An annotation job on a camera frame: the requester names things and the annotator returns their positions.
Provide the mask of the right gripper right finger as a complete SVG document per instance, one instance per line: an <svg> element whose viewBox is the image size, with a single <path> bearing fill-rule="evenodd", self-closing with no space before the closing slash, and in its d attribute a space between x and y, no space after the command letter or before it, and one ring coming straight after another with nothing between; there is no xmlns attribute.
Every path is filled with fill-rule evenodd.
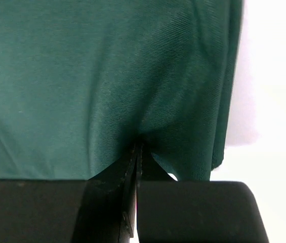
<svg viewBox="0 0 286 243"><path fill-rule="evenodd" d="M137 151L140 242L268 242L255 197L233 181L175 181L147 146Z"/></svg>

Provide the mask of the dark green cloth napkin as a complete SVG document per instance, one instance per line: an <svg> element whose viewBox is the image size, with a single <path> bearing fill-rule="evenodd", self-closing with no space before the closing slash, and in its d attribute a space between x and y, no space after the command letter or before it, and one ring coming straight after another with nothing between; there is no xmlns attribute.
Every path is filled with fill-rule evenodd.
<svg viewBox="0 0 286 243"><path fill-rule="evenodd" d="M0 178L90 179L137 139L224 158L243 1L0 1Z"/></svg>

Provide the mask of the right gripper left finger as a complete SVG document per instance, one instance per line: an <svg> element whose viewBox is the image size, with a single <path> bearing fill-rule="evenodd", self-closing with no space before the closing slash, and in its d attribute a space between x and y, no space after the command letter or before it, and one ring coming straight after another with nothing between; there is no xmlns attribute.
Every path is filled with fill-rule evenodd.
<svg viewBox="0 0 286 243"><path fill-rule="evenodd" d="M0 180L0 242L129 242L136 148L89 180Z"/></svg>

